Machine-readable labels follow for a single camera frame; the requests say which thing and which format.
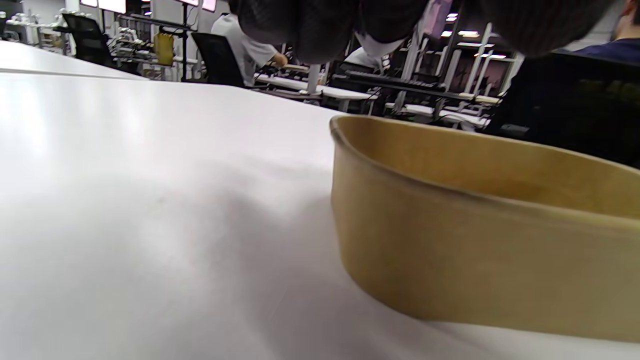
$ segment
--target blue shirt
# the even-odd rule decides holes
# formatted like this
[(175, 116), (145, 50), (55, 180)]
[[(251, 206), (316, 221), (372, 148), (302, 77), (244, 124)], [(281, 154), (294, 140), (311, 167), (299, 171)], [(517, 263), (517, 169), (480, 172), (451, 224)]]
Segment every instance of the blue shirt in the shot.
[(640, 65), (640, 38), (624, 38), (604, 45), (587, 46), (575, 53)]

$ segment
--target table surface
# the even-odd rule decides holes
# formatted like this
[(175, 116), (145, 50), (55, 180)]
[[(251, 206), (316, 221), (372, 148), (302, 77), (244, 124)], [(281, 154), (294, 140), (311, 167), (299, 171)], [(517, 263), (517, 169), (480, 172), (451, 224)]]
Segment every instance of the table surface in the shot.
[(333, 230), (336, 111), (216, 85), (0, 83), (3, 359), (640, 358), (363, 293)]
[(474, 97), (476, 98), (476, 102), (483, 102), (485, 104), (492, 104), (495, 105), (498, 102), (500, 102), (500, 99), (497, 97), (491, 97), (491, 96), (484, 96), (484, 95), (474, 95), (474, 94), (470, 94), (468, 92), (461, 92), (460, 96), (465, 96), (468, 97), (469, 100), (473, 99)]
[[(394, 103), (388, 102), (385, 104), (385, 106), (388, 109), (392, 109), (394, 107)], [(424, 105), (405, 104), (403, 111), (411, 114), (416, 114), (416, 115), (427, 115), (427, 116), (433, 115), (433, 108), (430, 106), (424, 106)], [(444, 116), (444, 115), (452, 115), (453, 117), (464, 119), (472, 124), (479, 125), (479, 126), (485, 125), (487, 121), (487, 119), (485, 118), (481, 118), (481, 117), (477, 117), (469, 114), (458, 113), (458, 112), (449, 111), (449, 110), (442, 110), (440, 112), (440, 116)]]
[(147, 80), (142, 76), (9, 41), (0, 41), (0, 72)]
[[(304, 81), (298, 81), (293, 79), (269, 77), (268, 75), (261, 74), (258, 76), (259, 81), (269, 83), (272, 85), (283, 86), (291, 88), (293, 90), (306, 90), (307, 83)], [(323, 95), (333, 97), (340, 100), (375, 100), (378, 98), (376, 95), (365, 94), (362, 92), (356, 92), (345, 89), (332, 88), (330, 86), (318, 85), (318, 91), (322, 91)]]

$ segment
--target bowl rim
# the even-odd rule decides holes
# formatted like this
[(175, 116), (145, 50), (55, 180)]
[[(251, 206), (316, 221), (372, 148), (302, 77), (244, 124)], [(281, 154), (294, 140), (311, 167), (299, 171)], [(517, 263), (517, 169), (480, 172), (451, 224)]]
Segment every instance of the bowl rim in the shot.
[(404, 175), (394, 170), (393, 168), (389, 167), (388, 165), (385, 165), (384, 163), (380, 163), (379, 161), (375, 161), (371, 159), (370, 157), (366, 156), (365, 154), (360, 152), (358, 149), (356, 149), (349, 142), (349, 140), (344, 135), (344, 133), (342, 132), (342, 129), (339, 126), (338, 120), (344, 119), (344, 118), (365, 118), (368, 120), (373, 120), (378, 122), (388, 122), (393, 124), (399, 124), (402, 126), (424, 127), (433, 131), (455, 133), (456, 136), (488, 136), (498, 141), (513, 142), (513, 143), (519, 143), (519, 144), (526, 144), (528, 146), (546, 148), (552, 151), (564, 152), (566, 154), (579, 156), (581, 158), (587, 158), (593, 161), (606, 163), (608, 165), (621, 168), (625, 171), (635, 172), (639, 177), (640, 177), (640, 170), (637, 170), (632, 167), (628, 167), (619, 163), (615, 163), (613, 161), (597, 158), (595, 156), (581, 154), (579, 152), (561, 149), (561, 148), (553, 147), (549, 145), (542, 145), (538, 143), (525, 142), (525, 141), (514, 140), (509, 138), (501, 138), (499, 136), (468, 133), (466, 131), (447, 129), (444, 127), (430, 126), (425, 124), (416, 124), (416, 123), (405, 122), (400, 120), (385, 119), (381, 117), (345, 114), (345, 115), (333, 116), (329, 121), (331, 135), (332, 135), (333, 141), (335, 142), (336, 147), (340, 147), (341, 149), (346, 150), (346, 153), (348, 155), (352, 156), (356, 160), (359, 160), (361, 164), (370, 166), (371, 168), (377, 170), (379, 173), (383, 174), (385, 177), (390, 178), (392, 181), (403, 182), (410, 188), (413, 188), (414, 190), (417, 190), (417, 191), (438, 190), (440, 192), (445, 191), (451, 195), (460, 197), (467, 202), (469, 201), (483, 202), (484, 206), (491, 206), (496, 210), (503, 210), (504, 214), (510, 217), (518, 217), (518, 215), (514, 214), (514, 211), (513, 211), (514, 209), (518, 209), (520, 213), (527, 213), (528, 215), (534, 215), (536, 217), (544, 218), (545, 221), (547, 222), (551, 220), (552, 222), (555, 222), (557, 225), (566, 225), (566, 221), (572, 221), (572, 222), (583, 223), (585, 225), (596, 225), (601, 229), (605, 228), (605, 229), (610, 229), (615, 231), (624, 230), (624, 231), (640, 232), (640, 219), (617, 217), (615, 215), (591, 213), (584, 210), (562, 208), (560, 206), (540, 204), (537, 202), (530, 202), (525, 200), (509, 199), (505, 197), (499, 197), (496, 195), (489, 195), (489, 194), (473, 192), (469, 190), (462, 190), (452, 186), (446, 186), (444, 184), (419, 179), (414, 176)]

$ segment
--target kraft paper bowl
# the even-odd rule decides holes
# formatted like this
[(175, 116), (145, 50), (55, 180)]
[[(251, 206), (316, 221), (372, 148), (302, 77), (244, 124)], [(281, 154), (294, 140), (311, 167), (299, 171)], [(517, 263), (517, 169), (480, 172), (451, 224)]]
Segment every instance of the kraft paper bowl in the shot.
[(331, 120), (344, 267), (404, 314), (640, 342), (640, 172), (372, 117)]

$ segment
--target yellow bag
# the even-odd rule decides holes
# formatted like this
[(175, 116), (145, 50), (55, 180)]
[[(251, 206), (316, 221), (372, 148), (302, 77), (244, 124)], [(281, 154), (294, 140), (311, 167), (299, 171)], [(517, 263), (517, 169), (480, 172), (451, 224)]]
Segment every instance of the yellow bag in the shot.
[(173, 65), (173, 36), (157, 33), (154, 36), (154, 49), (158, 57), (158, 64)]

